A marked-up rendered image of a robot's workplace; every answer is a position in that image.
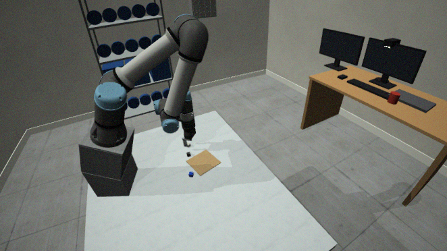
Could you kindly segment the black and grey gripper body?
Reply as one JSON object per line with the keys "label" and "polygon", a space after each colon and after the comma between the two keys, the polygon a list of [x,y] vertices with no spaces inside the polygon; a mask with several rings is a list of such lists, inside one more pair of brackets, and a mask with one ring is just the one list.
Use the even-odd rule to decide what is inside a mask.
{"label": "black and grey gripper body", "polygon": [[196,134],[194,112],[188,114],[180,114],[178,121],[182,123],[182,129],[184,130],[184,138],[187,140],[192,140]]}

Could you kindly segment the tan mat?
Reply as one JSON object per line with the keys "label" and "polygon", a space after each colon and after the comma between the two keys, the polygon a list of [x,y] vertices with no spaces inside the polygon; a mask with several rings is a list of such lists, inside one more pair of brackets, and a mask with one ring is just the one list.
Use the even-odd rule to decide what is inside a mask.
{"label": "tan mat", "polygon": [[186,161],[200,176],[208,172],[221,162],[216,159],[209,151],[204,150],[196,156]]}

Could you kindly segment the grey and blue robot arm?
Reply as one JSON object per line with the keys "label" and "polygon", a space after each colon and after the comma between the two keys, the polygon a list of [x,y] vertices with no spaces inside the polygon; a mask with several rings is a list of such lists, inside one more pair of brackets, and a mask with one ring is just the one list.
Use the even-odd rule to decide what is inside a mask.
{"label": "grey and blue robot arm", "polygon": [[207,28],[202,22],[192,15],[183,14],[166,29],[165,35],[124,67],[106,72],[95,90],[95,121],[90,130],[92,142],[105,148],[125,142],[127,93],[135,87],[135,82],[179,51],[180,58],[168,97],[153,102],[156,115],[160,115],[163,131],[169,134],[176,132],[180,114],[193,111],[189,88],[196,67],[205,54],[208,38]]}

